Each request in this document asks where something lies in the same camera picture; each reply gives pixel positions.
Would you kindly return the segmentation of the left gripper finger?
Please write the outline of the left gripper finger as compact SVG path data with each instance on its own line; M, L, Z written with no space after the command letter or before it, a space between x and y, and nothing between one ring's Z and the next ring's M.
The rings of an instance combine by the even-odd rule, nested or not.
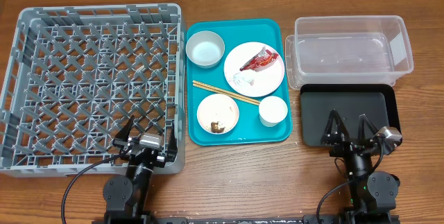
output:
M126 125L115 135L114 139L119 141L127 141L129 138L130 131L133 127L134 116L132 115Z
M166 149L166 161L174 162L178 153L177 139L175 136L175 128L172 126L169 141Z

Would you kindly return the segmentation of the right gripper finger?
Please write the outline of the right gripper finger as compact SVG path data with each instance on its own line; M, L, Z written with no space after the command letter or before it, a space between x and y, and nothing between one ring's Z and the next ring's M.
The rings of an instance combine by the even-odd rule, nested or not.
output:
M327 124L321 137L322 144L342 144L350 141L350 135L339 113L333 109L328 116Z
M369 129L371 132L371 136L369 139L366 138L365 130ZM359 125L358 125L358 136L357 140L359 141L359 144L361 145L367 145L370 143L370 140L373 138L373 136L378 132L378 129L375 127L375 125L368 119L368 117L365 114L361 114L359 116Z

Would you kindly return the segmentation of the brown food scrap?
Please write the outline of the brown food scrap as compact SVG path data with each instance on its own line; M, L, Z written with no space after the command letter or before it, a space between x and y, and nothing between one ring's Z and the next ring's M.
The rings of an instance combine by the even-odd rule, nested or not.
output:
M211 128L212 133L224 133L225 132L225 125L224 125L224 123L222 123L220 121L211 122L210 128Z

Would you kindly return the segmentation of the pink bowl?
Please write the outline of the pink bowl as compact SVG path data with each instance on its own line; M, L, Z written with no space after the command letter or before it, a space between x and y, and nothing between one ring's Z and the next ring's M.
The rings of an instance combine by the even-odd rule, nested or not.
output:
M205 97L197 108L197 120L206 132L213 135L222 135L230 132L239 120L239 108L236 102L225 94L212 94ZM225 125L224 133L212 133L211 122L220 121Z

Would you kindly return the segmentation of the white cup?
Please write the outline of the white cup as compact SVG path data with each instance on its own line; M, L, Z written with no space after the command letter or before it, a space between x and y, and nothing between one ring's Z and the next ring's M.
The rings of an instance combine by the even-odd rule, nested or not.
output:
M273 127L282 122L288 114L288 106L277 96L267 96L259 104L259 120L266 127Z

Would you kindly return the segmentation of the red snack wrapper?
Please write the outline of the red snack wrapper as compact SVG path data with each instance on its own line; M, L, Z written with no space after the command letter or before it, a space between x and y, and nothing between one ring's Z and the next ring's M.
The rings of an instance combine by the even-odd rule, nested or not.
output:
M257 70L262 69L278 58L278 54L263 46L261 51L247 61L239 70Z

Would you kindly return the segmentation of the white tissue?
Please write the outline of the white tissue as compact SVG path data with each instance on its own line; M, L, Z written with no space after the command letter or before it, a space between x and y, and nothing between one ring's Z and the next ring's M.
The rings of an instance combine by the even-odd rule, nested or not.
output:
M247 69L236 73L232 80L236 86L239 87L251 87L255 83L257 72L252 69Z

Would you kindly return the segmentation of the grey bowl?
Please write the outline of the grey bowl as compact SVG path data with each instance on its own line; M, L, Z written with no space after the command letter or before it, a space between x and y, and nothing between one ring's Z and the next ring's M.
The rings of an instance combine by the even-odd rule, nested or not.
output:
M188 40L185 51L192 63L208 69L216 66L225 53L225 42L215 32L200 31Z

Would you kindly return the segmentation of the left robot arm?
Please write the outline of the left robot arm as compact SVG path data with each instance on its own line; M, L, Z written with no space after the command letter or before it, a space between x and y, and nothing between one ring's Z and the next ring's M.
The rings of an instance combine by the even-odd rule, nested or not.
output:
M155 168L173 162L178 153L175 131L169 135L166 150L162 150L161 136L149 133L131 137L134 118L115 135L112 145L119 148L121 158L128 161L126 173L109 179L103 188L106 201L105 223L150 223L152 218L144 210L149 182Z

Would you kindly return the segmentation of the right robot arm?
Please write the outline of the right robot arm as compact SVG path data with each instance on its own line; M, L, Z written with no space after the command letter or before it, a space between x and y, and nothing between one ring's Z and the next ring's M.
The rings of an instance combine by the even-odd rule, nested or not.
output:
M336 110L331 110L321 137L329 144L331 157L341 160L345 167L343 184L327 192L316 209L318 223L323 202L342 187L349 188L351 206L332 218L330 223L399 223L390 214L396 208L400 179L391 173L378 171L384 157L390 155L402 143L402 135L395 127L376 126L364 114L359 116L358 136L352 138Z

